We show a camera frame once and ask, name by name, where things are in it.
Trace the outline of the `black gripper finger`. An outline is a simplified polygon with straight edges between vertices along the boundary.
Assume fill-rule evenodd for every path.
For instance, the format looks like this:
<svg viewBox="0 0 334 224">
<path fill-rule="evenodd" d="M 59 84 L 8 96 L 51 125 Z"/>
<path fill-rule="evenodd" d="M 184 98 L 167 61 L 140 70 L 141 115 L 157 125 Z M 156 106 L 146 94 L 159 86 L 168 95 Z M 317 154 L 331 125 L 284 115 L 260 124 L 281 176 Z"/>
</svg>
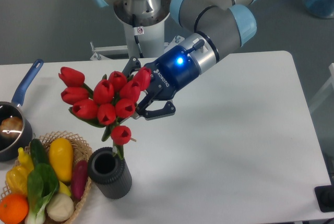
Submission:
<svg viewBox="0 0 334 224">
<path fill-rule="evenodd" d="M 155 110 L 147 110 L 147 107 L 150 106 L 152 101 L 142 100 L 137 108 L 135 113 L 132 115 L 133 119 L 139 119 L 143 117 L 145 120 L 155 120 L 167 116 L 173 116 L 176 112 L 176 107 L 171 100 L 165 102 L 163 108 Z"/>
<path fill-rule="evenodd" d="M 138 71 L 141 68 L 141 62 L 136 57 L 131 57 L 125 65 L 122 73 L 125 76 L 130 76 L 133 72 Z"/>
</svg>

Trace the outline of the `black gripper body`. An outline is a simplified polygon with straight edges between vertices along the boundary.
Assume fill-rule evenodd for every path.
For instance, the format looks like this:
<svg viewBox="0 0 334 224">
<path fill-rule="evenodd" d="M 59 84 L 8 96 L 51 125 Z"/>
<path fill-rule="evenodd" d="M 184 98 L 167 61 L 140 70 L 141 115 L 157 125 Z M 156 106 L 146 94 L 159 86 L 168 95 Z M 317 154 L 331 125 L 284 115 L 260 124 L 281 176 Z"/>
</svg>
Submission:
<svg viewBox="0 0 334 224">
<path fill-rule="evenodd" d="M 151 70 L 151 82 L 147 88 L 152 101 L 167 101 L 200 75 L 200 69 L 190 54 L 198 46 L 186 49 L 177 45 L 165 54 L 147 63 L 144 67 Z"/>
</svg>

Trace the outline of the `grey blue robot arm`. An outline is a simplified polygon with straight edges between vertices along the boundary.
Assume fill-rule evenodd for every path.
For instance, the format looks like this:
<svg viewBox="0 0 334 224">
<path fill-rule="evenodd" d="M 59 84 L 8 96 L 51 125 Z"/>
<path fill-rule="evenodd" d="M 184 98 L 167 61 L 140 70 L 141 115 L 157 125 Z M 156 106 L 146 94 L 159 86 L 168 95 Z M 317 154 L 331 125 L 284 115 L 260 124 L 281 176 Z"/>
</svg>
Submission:
<svg viewBox="0 0 334 224">
<path fill-rule="evenodd" d="M 134 117 L 173 115 L 172 99 L 182 88 L 242 47 L 257 30 L 248 9 L 256 0 L 94 0 L 111 6 L 124 26 L 129 61 L 125 75 L 139 70 L 140 58 L 151 83 Z"/>
</svg>

